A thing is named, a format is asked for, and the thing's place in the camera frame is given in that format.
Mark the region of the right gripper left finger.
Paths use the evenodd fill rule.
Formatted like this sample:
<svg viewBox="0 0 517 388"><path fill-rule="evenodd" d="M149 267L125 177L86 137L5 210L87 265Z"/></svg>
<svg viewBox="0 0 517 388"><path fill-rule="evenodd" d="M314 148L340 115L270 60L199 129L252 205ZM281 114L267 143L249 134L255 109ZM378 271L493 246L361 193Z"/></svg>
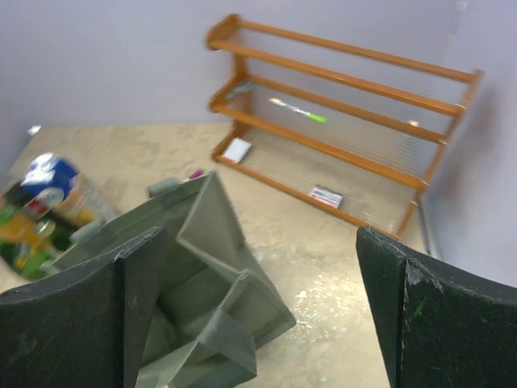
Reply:
<svg viewBox="0 0 517 388"><path fill-rule="evenodd" d="M3 387L134 387L166 264L167 232L1 295Z"/></svg>

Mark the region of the green canvas bag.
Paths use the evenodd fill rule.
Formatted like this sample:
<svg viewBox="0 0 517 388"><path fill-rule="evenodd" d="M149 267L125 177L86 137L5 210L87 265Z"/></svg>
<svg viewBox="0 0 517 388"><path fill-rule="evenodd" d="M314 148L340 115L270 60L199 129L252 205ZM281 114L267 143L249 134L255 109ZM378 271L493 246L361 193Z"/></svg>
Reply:
<svg viewBox="0 0 517 388"><path fill-rule="evenodd" d="M148 199L80 229L60 270L145 230L168 233L166 266L137 376L139 387L235 387L255 378L256 352L296 320L246 243L216 172L148 189Z"/></svg>

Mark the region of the blue white beverage carton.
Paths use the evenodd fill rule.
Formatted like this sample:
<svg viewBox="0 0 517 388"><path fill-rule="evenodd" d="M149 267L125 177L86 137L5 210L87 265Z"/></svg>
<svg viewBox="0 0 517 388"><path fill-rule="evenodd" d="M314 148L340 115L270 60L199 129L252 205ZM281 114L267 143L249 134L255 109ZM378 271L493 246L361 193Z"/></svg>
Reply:
<svg viewBox="0 0 517 388"><path fill-rule="evenodd" d="M77 228L120 214L85 174L58 154L34 158L20 186Z"/></svg>

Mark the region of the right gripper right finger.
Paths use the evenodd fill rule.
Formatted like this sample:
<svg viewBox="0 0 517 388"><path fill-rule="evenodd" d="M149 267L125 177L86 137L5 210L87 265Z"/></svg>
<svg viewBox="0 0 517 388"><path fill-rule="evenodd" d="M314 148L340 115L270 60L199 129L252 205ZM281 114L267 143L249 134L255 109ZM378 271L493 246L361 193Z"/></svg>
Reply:
<svg viewBox="0 0 517 388"><path fill-rule="evenodd" d="M514 387L516 289L362 226L356 253L392 387Z"/></svg>

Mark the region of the green bottle white cap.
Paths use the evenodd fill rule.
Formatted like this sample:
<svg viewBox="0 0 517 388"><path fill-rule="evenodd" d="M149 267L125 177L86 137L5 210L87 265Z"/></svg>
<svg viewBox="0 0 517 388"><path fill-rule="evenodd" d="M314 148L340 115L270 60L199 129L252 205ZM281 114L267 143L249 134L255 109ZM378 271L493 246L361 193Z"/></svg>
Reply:
<svg viewBox="0 0 517 388"><path fill-rule="evenodd" d="M44 239L36 232L36 224L15 206L1 203L1 241L40 245Z"/></svg>

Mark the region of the glass cola bottle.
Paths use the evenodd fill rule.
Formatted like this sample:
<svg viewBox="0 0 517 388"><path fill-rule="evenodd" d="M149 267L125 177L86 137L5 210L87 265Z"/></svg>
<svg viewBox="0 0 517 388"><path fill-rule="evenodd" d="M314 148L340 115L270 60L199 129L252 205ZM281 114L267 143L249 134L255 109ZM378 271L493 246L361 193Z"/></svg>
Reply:
<svg viewBox="0 0 517 388"><path fill-rule="evenodd" d="M4 191L6 201L18 208L22 214L39 221L51 212L51 208L43 201L37 199L20 182L13 183Z"/></svg>

